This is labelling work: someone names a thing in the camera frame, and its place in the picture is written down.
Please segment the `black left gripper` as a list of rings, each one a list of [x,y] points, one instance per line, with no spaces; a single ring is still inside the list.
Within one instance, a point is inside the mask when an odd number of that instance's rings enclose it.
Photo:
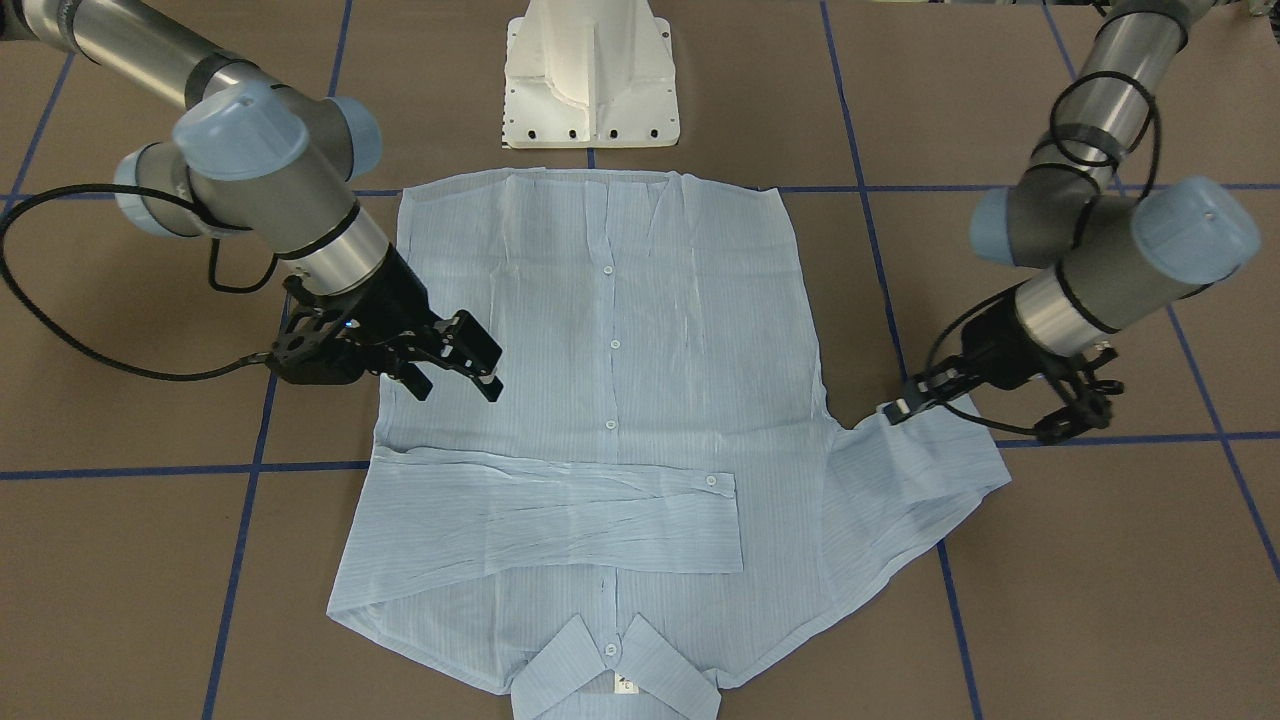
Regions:
[[[960,354],[937,361],[934,356],[955,331],[960,332]],[[1030,337],[1018,315],[1016,292],[1005,290],[946,325],[928,351],[928,373],[913,375],[878,413],[896,427],[979,386],[1012,391],[1059,369],[1059,357]]]

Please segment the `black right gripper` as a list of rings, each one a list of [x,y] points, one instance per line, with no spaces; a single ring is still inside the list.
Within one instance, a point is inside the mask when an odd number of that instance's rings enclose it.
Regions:
[[[467,377],[490,404],[500,397],[504,386],[497,364],[502,347],[468,311],[457,311],[451,319],[435,314],[425,284],[396,247],[387,250],[369,278],[343,293],[314,293],[294,275],[285,279],[284,288],[294,302],[348,307],[348,337],[362,346],[367,374],[397,379],[417,401],[433,391],[419,363]]]

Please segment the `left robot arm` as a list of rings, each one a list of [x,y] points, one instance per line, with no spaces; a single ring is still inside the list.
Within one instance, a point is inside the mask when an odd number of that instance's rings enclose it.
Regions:
[[[1156,91],[1208,1],[1115,1],[1089,56],[1055,100],[1029,165],[972,214],[982,258],[1032,269],[947,327],[961,350],[932,343],[918,374],[882,413],[893,425],[933,407],[965,421],[959,400],[982,386],[1041,378],[1059,407],[1030,428],[986,427],[1056,445],[1112,420],[1124,387],[1097,372],[1120,331],[1239,272],[1258,251],[1252,215],[1196,176],[1156,190],[1164,120]]]

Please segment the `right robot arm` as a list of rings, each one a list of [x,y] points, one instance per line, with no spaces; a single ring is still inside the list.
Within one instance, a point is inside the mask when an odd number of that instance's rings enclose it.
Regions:
[[[424,400],[429,363],[499,398],[500,346],[467,311],[443,318],[419,275],[362,208],[349,183],[376,167],[381,133],[351,97],[311,99],[143,1],[5,1],[3,38],[82,56],[174,102],[168,141],[132,152],[111,183],[36,193],[3,214],[9,231],[58,199],[109,193],[140,229],[174,240],[256,233],[285,268],[293,309],[271,347],[196,373],[150,370],[76,338],[23,291],[3,282],[74,351],[132,375],[211,380],[265,366],[296,386],[347,386],[385,375]]]

